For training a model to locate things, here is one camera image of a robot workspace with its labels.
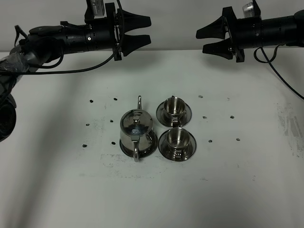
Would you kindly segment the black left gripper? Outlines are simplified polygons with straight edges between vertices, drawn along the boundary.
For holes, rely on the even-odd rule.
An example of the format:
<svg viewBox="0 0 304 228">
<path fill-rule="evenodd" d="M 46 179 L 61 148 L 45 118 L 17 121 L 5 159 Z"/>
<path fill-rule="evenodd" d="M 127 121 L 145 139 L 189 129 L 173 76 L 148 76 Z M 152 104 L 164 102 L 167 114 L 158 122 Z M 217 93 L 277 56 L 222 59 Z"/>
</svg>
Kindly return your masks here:
<svg viewBox="0 0 304 228">
<path fill-rule="evenodd" d="M 131 31 L 135 29 L 147 28 L 152 25 L 148 16 L 137 15 L 125 10 L 116 8 L 114 3 L 104 4 L 106 18 L 105 22 L 85 24 L 85 47 L 84 51 L 98 51 L 111 49 L 115 52 L 119 45 L 120 38 L 117 36 L 118 27 L 121 31 Z M 151 44 L 149 35 L 125 35 L 121 46 L 123 56 Z"/>
</svg>

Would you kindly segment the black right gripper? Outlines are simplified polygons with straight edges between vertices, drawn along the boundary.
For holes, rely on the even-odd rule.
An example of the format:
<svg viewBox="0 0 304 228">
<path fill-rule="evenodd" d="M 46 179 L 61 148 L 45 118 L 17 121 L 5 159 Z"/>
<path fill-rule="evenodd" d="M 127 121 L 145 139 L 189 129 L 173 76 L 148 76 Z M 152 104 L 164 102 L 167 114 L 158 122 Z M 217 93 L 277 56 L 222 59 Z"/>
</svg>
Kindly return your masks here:
<svg viewBox="0 0 304 228">
<path fill-rule="evenodd" d="M 225 7 L 222 10 L 222 16 L 220 18 L 197 30 L 196 38 L 225 39 L 227 32 L 225 26 L 227 26 L 230 39 L 205 44 L 202 52 L 226 59 L 233 59 L 235 55 L 236 62 L 244 62 L 244 49 L 262 46 L 261 24 L 261 19 L 237 19 L 232 7 Z"/>
</svg>

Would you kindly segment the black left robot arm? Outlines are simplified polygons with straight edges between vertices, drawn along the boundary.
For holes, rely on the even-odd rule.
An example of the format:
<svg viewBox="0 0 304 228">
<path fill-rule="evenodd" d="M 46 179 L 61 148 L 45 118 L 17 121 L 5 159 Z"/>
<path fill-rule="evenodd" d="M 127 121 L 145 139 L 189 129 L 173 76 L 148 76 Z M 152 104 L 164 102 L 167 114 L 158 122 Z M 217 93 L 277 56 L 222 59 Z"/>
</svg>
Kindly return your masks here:
<svg viewBox="0 0 304 228">
<path fill-rule="evenodd" d="M 116 8 L 102 0 L 88 0 L 85 24 L 74 25 L 62 21 L 59 26 L 40 26 L 26 34 L 15 26 L 14 48 L 0 60 L 0 139 L 13 132 L 17 115 L 16 102 L 11 91 L 24 75 L 55 74 L 65 55 L 111 49 L 112 55 L 101 64 L 73 70 L 82 73 L 97 69 L 111 59 L 119 61 L 133 51 L 151 43 L 149 35 L 127 35 L 131 30 L 151 26 L 150 17 Z"/>
</svg>

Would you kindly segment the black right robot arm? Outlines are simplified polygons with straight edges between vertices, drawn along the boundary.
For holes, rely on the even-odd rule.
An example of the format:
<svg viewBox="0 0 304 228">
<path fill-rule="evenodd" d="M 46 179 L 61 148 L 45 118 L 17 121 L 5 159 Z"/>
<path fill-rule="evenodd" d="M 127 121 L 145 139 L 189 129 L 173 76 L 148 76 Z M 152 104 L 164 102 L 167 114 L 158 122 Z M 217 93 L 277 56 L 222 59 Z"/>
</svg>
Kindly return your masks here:
<svg viewBox="0 0 304 228">
<path fill-rule="evenodd" d="M 205 44 L 202 52 L 244 62 L 244 50 L 267 46 L 304 46 L 304 11 L 292 16 L 261 19 L 256 2 L 254 16 L 238 19 L 232 7 L 225 7 L 222 15 L 211 24 L 197 30 L 196 38 L 219 38 L 220 42 Z"/>
</svg>

